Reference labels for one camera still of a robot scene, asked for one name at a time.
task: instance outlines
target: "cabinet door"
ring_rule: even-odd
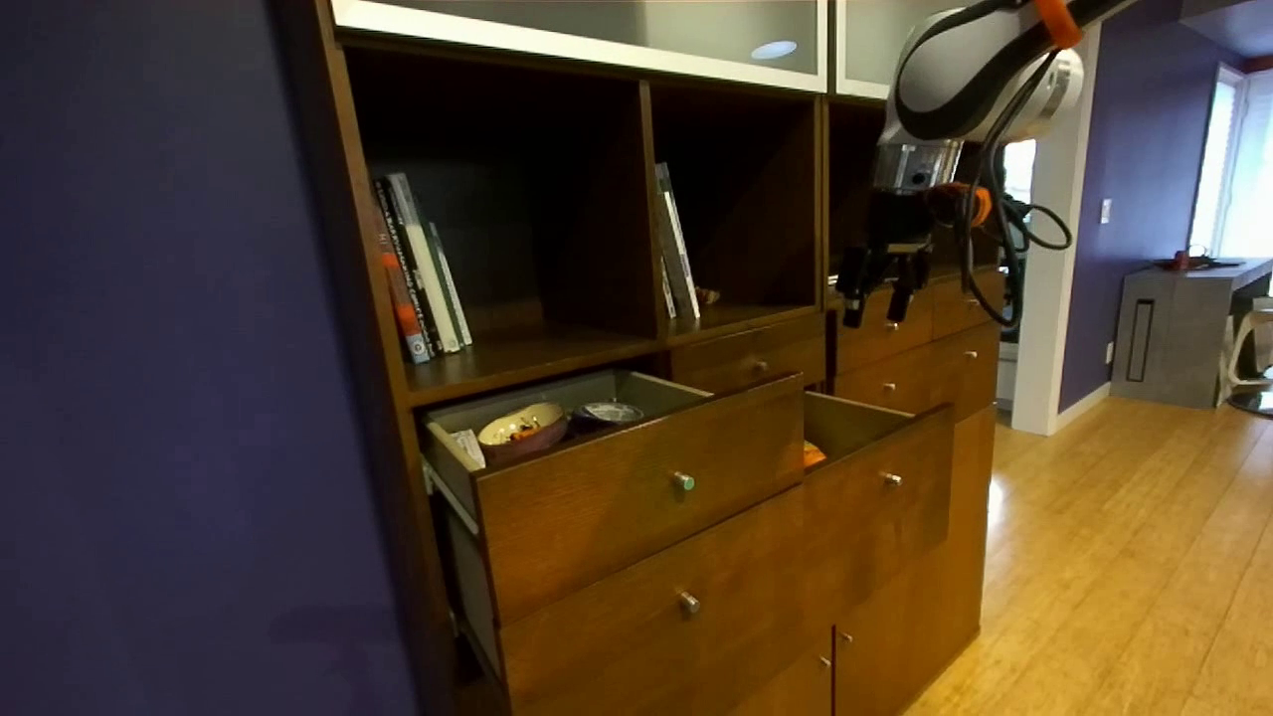
[[[899,573],[835,625],[835,712],[895,716],[907,664],[911,577]]]
[[[915,569],[915,652],[907,664],[915,696],[959,656],[959,648],[975,640],[983,621],[991,453],[995,406],[983,406],[979,414],[955,422],[947,541]]]
[[[907,40],[943,8],[959,8],[959,0],[839,0],[835,91],[883,99]]]
[[[831,644],[800,652],[728,716],[831,716]]]

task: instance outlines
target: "wooden cabinet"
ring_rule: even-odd
[[[975,632],[995,330],[947,282],[903,326],[835,322],[879,107],[457,40],[446,12],[394,32],[402,12],[286,4],[282,36],[342,318],[374,330],[350,366],[398,446],[378,489],[422,688],[517,716],[903,708]],[[664,310],[660,163],[700,322]],[[473,330],[426,366],[378,171],[414,183]],[[637,418],[577,430],[593,382]],[[557,446],[457,453],[545,398],[573,422]],[[827,461],[804,469],[804,442]]]

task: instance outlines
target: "bookshelf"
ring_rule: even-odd
[[[919,390],[927,402],[899,410],[855,398],[859,366],[839,362],[851,346],[835,322],[827,270],[863,219],[879,103],[839,99],[827,80],[808,88],[756,84],[752,72],[720,76],[720,64],[692,76],[692,64],[668,72],[394,36],[374,24],[338,28],[330,0],[290,4],[282,36],[338,306],[350,326],[374,326],[374,342],[358,338],[350,350],[374,374],[362,386],[378,406],[366,410],[370,449],[394,453],[378,493],[418,684],[434,708],[660,708],[688,692],[704,712],[752,696],[760,704],[760,692],[764,704],[831,704],[831,672],[772,676],[831,660],[835,648],[819,636],[855,625],[851,613],[867,609],[859,601],[895,573],[915,581],[907,597],[951,589],[955,577],[979,585],[979,561],[967,557],[979,537],[963,525],[975,517],[963,501],[979,497],[951,497],[959,469],[951,469],[947,402],[963,374],[939,370],[935,386]],[[692,326],[672,322],[660,294],[660,163],[672,171],[696,286],[716,294]],[[394,298],[382,290],[374,199],[382,171],[406,171],[422,215],[446,235],[473,334],[473,346],[422,366],[406,362]],[[430,426],[442,418],[465,430],[457,422],[465,414],[497,414],[513,394],[557,398],[553,386],[597,374],[640,374],[644,422],[461,473],[457,485],[473,493],[465,517],[442,481],[426,477],[426,457],[438,469]],[[804,430],[835,442],[819,473],[800,465]],[[983,422],[963,434],[975,434],[975,446],[991,442]],[[891,481],[879,481],[887,461],[915,469],[923,493],[891,497]],[[983,477],[983,465],[963,469],[971,493]],[[959,521],[963,545],[947,549],[959,553],[951,561],[931,557],[947,529],[947,497],[971,513]],[[553,557],[533,553],[525,537],[537,533]],[[708,597],[652,585],[692,569],[704,569]],[[712,601],[736,581],[740,601],[716,617]],[[668,597],[668,605],[613,609],[613,593]],[[879,597],[871,609],[907,621],[895,609],[911,605],[919,597],[907,605]],[[664,625],[668,613],[704,617],[704,628]],[[573,625],[581,636],[537,632],[549,625]],[[573,688],[581,684],[573,668],[605,660],[609,644],[593,640],[605,632],[640,640],[633,684],[648,688],[633,692],[621,672]],[[959,613],[955,636],[915,656],[923,680],[967,632]],[[788,684],[827,692],[780,696]]]

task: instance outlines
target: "shelf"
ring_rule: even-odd
[[[640,84],[390,52],[350,52],[350,80],[370,167],[410,175],[473,326],[473,354],[414,370],[418,402],[549,374],[585,330],[656,338]]]
[[[692,274],[724,306],[816,306],[819,103],[808,95],[652,91]]]
[[[442,0],[330,0],[354,36],[426,40],[477,52],[521,52],[573,64],[668,72],[796,91],[827,91],[827,4],[473,4],[457,16]],[[788,56],[752,60],[772,40]]]
[[[605,330],[553,330],[553,334],[497,334],[465,354],[446,354],[410,370],[410,406],[461,402],[525,382],[581,374],[597,366],[625,366],[656,354],[652,338]]]

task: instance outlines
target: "drawer knob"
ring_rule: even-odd
[[[676,605],[684,621],[696,621],[704,613],[704,601],[684,589],[676,589]]]
[[[684,501],[700,489],[700,481],[692,473],[672,473],[672,493]]]

